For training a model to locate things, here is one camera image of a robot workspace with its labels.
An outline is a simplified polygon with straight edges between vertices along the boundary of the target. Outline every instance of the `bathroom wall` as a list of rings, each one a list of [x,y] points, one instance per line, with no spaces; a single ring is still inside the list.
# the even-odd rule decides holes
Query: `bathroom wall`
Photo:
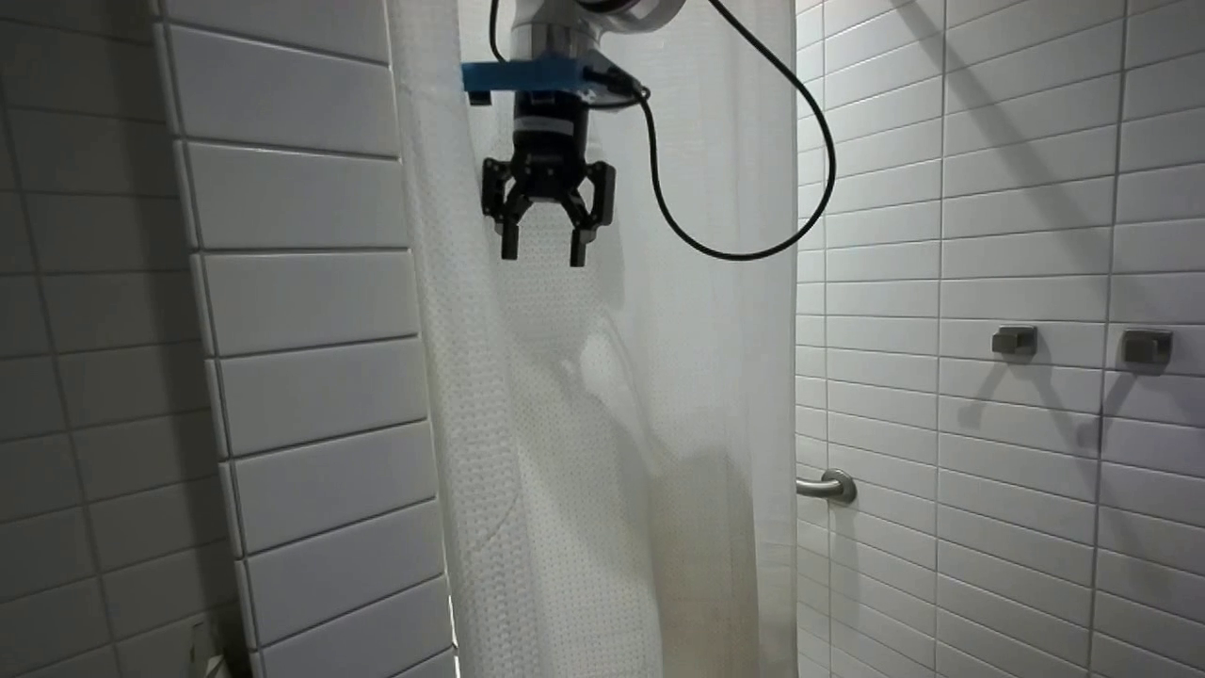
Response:
[[[448,580],[381,0],[162,0],[261,678],[448,678]]]
[[[1205,5],[802,0],[799,66],[799,474],[864,481],[799,506],[802,678],[1205,675]]]
[[[0,675],[241,644],[150,17],[0,0]]]

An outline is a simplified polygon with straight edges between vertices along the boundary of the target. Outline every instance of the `shower handle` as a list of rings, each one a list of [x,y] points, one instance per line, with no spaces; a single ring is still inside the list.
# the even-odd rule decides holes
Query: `shower handle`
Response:
[[[824,500],[838,500],[838,506],[856,506],[859,481],[853,474],[824,472],[815,481],[794,481],[794,495],[799,498],[824,498]]]

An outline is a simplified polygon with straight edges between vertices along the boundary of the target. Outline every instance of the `curtain fold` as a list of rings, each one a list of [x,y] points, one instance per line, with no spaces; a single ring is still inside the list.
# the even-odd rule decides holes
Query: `curtain fold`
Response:
[[[791,52],[791,0],[730,0]],[[597,113],[618,219],[570,267],[559,206],[497,261],[467,110],[482,0],[392,0],[448,567],[467,678],[794,675],[794,258],[717,264],[676,240],[636,113]],[[707,5],[604,48],[654,89],[682,224],[752,250],[794,226],[794,98]]]

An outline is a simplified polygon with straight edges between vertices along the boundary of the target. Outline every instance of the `white shower curtain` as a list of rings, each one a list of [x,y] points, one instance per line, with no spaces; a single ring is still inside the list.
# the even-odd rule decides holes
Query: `white shower curtain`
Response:
[[[791,52],[791,0],[726,0]],[[597,113],[618,219],[570,267],[535,206],[497,261],[482,155],[509,102],[467,110],[486,0],[392,0],[448,567],[467,678],[794,675],[794,258],[717,264],[672,238],[639,113]],[[705,0],[658,35],[607,39],[651,87],[668,191],[713,244],[794,224],[794,98]]]

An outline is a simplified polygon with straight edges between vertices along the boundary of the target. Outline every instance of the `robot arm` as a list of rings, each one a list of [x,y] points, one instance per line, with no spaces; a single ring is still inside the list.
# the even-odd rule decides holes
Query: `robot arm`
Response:
[[[497,224],[502,261],[521,258],[521,224],[530,204],[560,204],[571,224],[570,264],[585,267],[597,230],[613,214],[613,165],[585,162],[589,117],[643,98],[643,87],[600,52],[600,39],[658,30],[682,5],[521,0],[514,62],[464,68],[474,106],[491,106],[492,89],[516,95],[516,155],[482,165],[482,210]]]

